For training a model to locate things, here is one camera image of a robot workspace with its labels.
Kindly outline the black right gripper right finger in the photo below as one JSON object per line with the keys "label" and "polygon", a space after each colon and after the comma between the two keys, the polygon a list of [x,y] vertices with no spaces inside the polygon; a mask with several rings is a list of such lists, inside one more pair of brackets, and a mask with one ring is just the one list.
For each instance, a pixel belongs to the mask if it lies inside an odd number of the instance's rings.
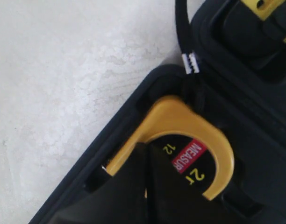
{"label": "black right gripper right finger", "polygon": [[244,224],[231,210],[189,186],[166,155],[147,146],[146,190],[149,224]]}

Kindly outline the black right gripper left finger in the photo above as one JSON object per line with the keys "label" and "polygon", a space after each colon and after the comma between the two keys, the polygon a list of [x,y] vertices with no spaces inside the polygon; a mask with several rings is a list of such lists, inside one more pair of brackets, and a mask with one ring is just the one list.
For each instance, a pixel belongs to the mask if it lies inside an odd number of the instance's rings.
{"label": "black right gripper left finger", "polygon": [[144,224],[146,145],[138,143],[119,171],[95,192],[58,211],[52,224]]}

